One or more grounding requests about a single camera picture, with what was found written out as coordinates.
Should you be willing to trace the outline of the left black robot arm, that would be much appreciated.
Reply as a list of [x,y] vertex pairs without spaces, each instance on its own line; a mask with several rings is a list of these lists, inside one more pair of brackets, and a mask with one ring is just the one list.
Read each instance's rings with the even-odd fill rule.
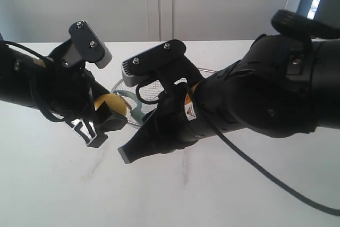
[[47,56],[8,40],[1,40],[1,101],[38,110],[47,120],[65,123],[88,147],[98,148],[107,133],[128,122],[125,101],[111,94],[86,69],[101,63],[104,45],[84,49],[72,40]]

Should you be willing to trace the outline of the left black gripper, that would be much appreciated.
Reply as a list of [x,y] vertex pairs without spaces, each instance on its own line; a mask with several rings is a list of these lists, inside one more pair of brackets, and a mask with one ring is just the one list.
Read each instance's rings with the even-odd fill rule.
[[96,127],[82,119],[94,116],[95,99],[107,93],[86,69],[85,62],[71,68],[50,64],[47,72],[31,76],[31,96],[42,115],[50,121],[66,121],[87,147],[100,147],[108,139],[105,132],[121,130],[127,124],[126,116],[117,114],[106,103],[95,111]]

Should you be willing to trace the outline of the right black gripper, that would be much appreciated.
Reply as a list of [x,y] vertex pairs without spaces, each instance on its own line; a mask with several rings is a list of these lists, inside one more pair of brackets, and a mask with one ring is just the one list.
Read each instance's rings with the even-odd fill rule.
[[191,86],[175,85],[174,94],[157,105],[144,125],[118,152],[125,164],[143,157],[185,149],[216,132],[228,131],[223,78],[206,78]]

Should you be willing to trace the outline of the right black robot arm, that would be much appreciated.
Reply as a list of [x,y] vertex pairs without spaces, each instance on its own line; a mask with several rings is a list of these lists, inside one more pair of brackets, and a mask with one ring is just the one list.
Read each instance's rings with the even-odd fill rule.
[[118,152],[130,164],[244,128],[286,138],[318,127],[339,128],[339,40],[313,41],[305,51],[265,36],[232,65],[174,85]]

